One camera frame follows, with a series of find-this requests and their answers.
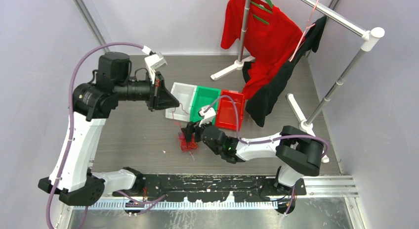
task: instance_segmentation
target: white stand base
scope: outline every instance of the white stand base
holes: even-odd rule
[[[305,118],[304,114],[302,113],[302,110],[300,109],[300,106],[298,105],[297,101],[295,100],[294,95],[291,94],[291,93],[288,94],[287,95],[287,100],[288,100],[288,103],[290,103],[291,109],[293,109],[293,112],[294,112],[295,116],[297,117],[297,119],[299,121],[298,127],[300,128],[300,130],[304,131],[304,132],[306,132],[306,133],[308,133],[312,136],[315,136],[314,132],[313,132],[313,124],[307,125],[305,123],[305,121],[307,119]],[[323,163],[328,163],[329,162],[328,156],[325,155],[322,158],[322,162]]]
[[[244,62],[251,62],[253,60],[255,60],[255,57],[252,57],[252,56],[249,56],[249,57],[243,59],[241,62],[236,60],[236,61],[234,61],[233,65],[231,65],[229,67],[226,67],[223,70],[221,70],[221,71],[219,71],[215,74],[212,74],[211,79],[218,80],[218,79],[222,78],[223,76],[225,76],[225,75],[227,75],[227,74],[229,74],[229,73],[231,73],[235,70],[241,70],[243,68]]]

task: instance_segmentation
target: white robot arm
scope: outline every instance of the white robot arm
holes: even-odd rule
[[[303,176],[318,176],[323,153],[323,144],[305,137],[276,140],[281,136],[309,136],[292,126],[284,126],[280,133],[267,137],[241,138],[228,137],[211,124],[215,111],[209,105],[199,111],[200,122],[190,122],[182,132],[186,141],[205,143],[216,155],[229,163],[245,162],[254,158],[277,157],[286,163],[277,172],[277,187],[290,190]]]
[[[118,190],[134,195],[143,190],[143,175],[132,168],[95,173],[91,171],[102,128],[118,101],[145,101],[151,111],[179,106],[179,101],[166,89],[164,78],[156,68],[166,61],[160,53],[145,58],[148,67],[145,80],[131,77],[129,56],[109,52],[99,58],[96,83],[83,83],[73,92],[74,134],[55,194],[69,206],[93,205],[102,195]],[[38,187],[50,193],[57,179],[70,128],[57,164],[49,177],[40,179]]]

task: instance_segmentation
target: red string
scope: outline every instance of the red string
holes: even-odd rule
[[[180,108],[182,109],[183,112],[185,112],[186,114],[189,114],[188,112],[186,112],[183,109],[183,104],[180,104]],[[172,118],[174,120],[174,112],[176,111],[176,108],[172,111],[171,115]],[[181,124],[179,122],[175,122],[174,123],[176,126],[179,126],[179,128],[182,128]],[[177,138],[180,141],[180,149],[182,150],[182,152],[187,152],[187,151],[192,151],[198,148],[198,144],[195,142],[195,135],[192,135],[192,141],[191,142],[186,142],[185,139],[185,135],[182,133],[182,130],[179,132],[179,137]]]

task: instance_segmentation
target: clothing rack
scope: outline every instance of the clothing rack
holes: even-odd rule
[[[247,29],[247,19],[249,16],[249,9],[250,9],[250,1],[246,0],[245,3],[245,12],[243,15],[243,22],[242,22],[242,32],[240,35],[240,47],[239,47],[239,55],[237,60],[234,62],[233,65],[211,75],[211,78],[213,80],[217,80],[230,72],[233,72],[234,70],[241,70],[243,68],[244,61],[253,61],[254,57],[249,56],[242,60],[243,56],[243,49],[244,49],[244,40],[246,35],[246,29]],[[301,0],[302,2],[306,3],[307,5],[314,7],[316,4],[315,0]],[[325,16],[329,17],[330,19],[334,20],[336,23],[342,25],[346,29],[350,30],[351,32],[357,34],[360,36],[364,43],[361,45],[361,48],[356,53],[356,55],[353,57],[353,59],[350,61],[348,66],[345,68],[345,70],[342,72],[340,77],[336,80],[336,82],[333,84],[333,86],[329,89],[328,93],[323,97],[323,99],[320,101],[319,105],[316,107],[314,112],[308,117],[308,119],[305,118],[302,110],[300,109],[297,101],[294,98],[294,95],[289,93],[287,95],[287,100],[291,105],[291,108],[293,109],[294,114],[296,115],[298,121],[299,121],[299,128],[302,131],[305,131],[306,133],[310,135],[314,135],[313,132],[313,121],[314,119],[323,111],[326,104],[331,100],[332,95],[335,93],[335,91],[343,85],[346,76],[349,74],[349,72],[352,70],[352,67],[361,59],[361,57],[366,53],[371,51],[375,44],[378,42],[380,38],[384,36],[384,29],[381,27],[375,27],[372,30],[365,30],[354,23],[350,22],[343,16],[339,15],[335,11],[331,10],[330,8],[326,7],[325,5],[318,3],[316,6],[316,10],[324,14]],[[329,158],[327,156],[324,156],[322,158],[322,162],[326,163],[329,161]]]

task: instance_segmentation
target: black mounting plate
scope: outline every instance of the black mounting plate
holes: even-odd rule
[[[168,202],[225,201],[233,192],[235,202],[262,202],[267,196],[283,196],[274,187],[275,176],[245,175],[154,175],[145,174],[148,200],[166,194]],[[297,195],[306,195],[304,180],[295,185]]]

